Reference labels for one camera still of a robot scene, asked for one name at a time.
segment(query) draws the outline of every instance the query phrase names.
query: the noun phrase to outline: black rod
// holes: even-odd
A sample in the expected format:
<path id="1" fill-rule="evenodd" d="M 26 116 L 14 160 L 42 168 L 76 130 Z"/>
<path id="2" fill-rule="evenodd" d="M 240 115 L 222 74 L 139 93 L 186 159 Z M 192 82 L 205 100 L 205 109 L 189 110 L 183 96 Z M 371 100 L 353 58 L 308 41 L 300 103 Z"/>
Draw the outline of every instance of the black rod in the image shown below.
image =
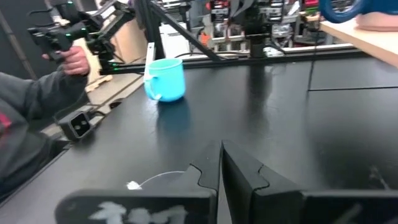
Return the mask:
<path id="1" fill-rule="evenodd" d="M 152 11 L 168 23 L 171 27 L 173 27 L 178 33 L 180 33 L 183 37 L 185 37 L 191 44 L 193 44 L 198 50 L 204 53 L 208 58 L 213 61 L 220 61 L 221 59 L 217 54 L 215 54 L 212 50 L 203 46 L 191 33 L 187 32 L 178 22 L 167 14 L 166 10 L 160 7 L 155 1 L 148 1 L 150 8 Z"/>

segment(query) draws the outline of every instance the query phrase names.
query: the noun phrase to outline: wooden board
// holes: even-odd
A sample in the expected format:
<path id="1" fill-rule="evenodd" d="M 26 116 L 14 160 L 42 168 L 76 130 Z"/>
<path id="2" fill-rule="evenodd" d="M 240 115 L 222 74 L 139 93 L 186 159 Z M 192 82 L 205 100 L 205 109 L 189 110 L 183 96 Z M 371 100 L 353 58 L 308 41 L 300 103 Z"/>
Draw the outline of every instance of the wooden board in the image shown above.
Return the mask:
<path id="1" fill-rule="evenodd" d="M 89 83 L 86 86 L 86 92 L 89 93 L 91 91 L 94 91 L 96 88 L 100 87 L 100 85 L 102 85 L 103 83 L 109 82 L 113 79 L 112 75 L 105 75 L 102 77 L 99 77 L 97 80 L 95 80 L 92 83 Z"/>
<path id="2" fill-rule="evenodd" d="M 321 30 L 398 68 L 398 32 L 361 30 L 355 19 L 342 24 L 321 22 Z"/>

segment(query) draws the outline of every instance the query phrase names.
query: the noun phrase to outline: black device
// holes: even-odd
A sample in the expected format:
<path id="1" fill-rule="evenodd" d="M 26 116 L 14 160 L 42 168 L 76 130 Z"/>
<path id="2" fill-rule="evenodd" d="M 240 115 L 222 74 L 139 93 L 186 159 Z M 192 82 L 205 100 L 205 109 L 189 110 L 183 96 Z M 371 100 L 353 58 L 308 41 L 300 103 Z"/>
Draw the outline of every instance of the black device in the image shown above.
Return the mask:
<path id="1" fill-rule="evenodd" d="M 55 218 L 58 224 L 109 219 L 120 221 L 115 223 L 216 223 L 220 167 L 233 224 L 398 221 L 396 190 L 307 191 L 231 141 L 211 143 L 180 178 L 158 189 L 75 192 L 58 204 Z"/>
<path id="2" fill-rule="evenodd" d="M 79 141 L 93 129 L 86 111 L 74 111 L 57 121 L 65 136 L 71 141 Z"/>

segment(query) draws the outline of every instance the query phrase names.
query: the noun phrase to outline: wooden shelf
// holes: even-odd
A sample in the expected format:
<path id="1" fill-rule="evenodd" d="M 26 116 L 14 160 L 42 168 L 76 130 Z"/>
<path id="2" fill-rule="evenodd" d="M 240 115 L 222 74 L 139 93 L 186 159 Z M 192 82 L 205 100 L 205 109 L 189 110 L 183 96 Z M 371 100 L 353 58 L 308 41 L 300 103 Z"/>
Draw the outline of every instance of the wooden shelf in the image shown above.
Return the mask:
<path id="1" fill-rule="evenodd" d="M 342 24 L 321 22 L 321 30 L 398 68 L 398 32 L 361 30 L 355 19 Z"/>

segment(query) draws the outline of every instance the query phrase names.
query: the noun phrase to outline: table surface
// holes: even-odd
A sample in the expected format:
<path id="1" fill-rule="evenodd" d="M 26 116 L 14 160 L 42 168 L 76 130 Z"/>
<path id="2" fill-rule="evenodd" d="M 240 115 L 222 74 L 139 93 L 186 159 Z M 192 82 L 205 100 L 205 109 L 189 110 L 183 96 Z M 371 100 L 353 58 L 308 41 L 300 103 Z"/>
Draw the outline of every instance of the table surface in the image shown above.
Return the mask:
<path id="1" fill-rule="evenodd" d="M 0 223 L 55 223 L 67 194 L 185 170 L 212 139 L 232 140 L 304 189 L 398 188 L 398 89 L 307 98 L 309 70 L 310 62 L 186 70 L 186 97 L 172 104 L 140 88 L 5 203 Z M 394 85 L 395 67 L 366 58 L 316 62 L 312 88 Z"/>
<path id="2" fill-rule="evenodd" d="M 398 32 L 376 32 L 357 28 L 355 19 L 334 24 L 321 22 L 321 30 L 345 42 L 352 43 L 362 51 L 398 67 Z"/>

